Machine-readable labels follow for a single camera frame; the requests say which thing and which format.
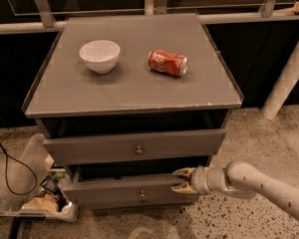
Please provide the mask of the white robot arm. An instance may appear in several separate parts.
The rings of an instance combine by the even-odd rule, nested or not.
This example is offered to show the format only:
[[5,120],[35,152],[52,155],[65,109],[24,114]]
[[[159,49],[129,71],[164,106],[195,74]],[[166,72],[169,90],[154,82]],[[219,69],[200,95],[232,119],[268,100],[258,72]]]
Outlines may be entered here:
[[186,167],[172,175],[183,179],[183,183],[171,187],[176,193],[205,195],[217,191],[241,199],[258,193],[299,222],[299,188],[272,178],[249,163],[231,161],[225,168]]

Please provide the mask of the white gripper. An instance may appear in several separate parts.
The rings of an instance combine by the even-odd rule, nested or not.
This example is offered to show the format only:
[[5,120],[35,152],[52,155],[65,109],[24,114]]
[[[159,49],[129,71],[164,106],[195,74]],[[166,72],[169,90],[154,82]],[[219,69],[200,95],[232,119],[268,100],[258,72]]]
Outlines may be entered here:
[[209,194],[211,192],[208,184],[209,172],[210,169],[203,166],[178,169],[172,175],[183,179],[190,179],[191,184],[186,181],[179,185],[173,185],[170,189],[180,194],[196,194],[197,192],[201,195]]

